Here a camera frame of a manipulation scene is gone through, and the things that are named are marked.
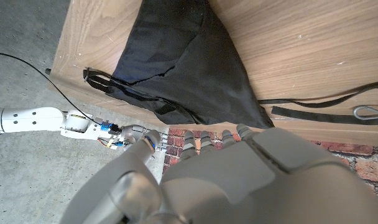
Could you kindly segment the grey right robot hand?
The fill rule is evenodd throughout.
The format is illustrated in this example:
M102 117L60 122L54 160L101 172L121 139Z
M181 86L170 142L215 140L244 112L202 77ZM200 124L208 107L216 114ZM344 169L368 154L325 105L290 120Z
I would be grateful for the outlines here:
M132 144L137 142L145 133L148 133L150 129L147 129L139 125L124 126L119 138L119 142L122 142L122 148L124 150L128 149ZM160 143L155 147L156 151L166 152L168 134L159 132Z

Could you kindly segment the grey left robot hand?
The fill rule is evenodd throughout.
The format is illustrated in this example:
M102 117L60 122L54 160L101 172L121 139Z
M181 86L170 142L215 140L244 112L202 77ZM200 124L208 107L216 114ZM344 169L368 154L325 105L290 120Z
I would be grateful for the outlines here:
M378 223L378 198L341 159L279 128L185 134L180 160L160 181L147 161L160 142L144 134L76 193L62 223Z

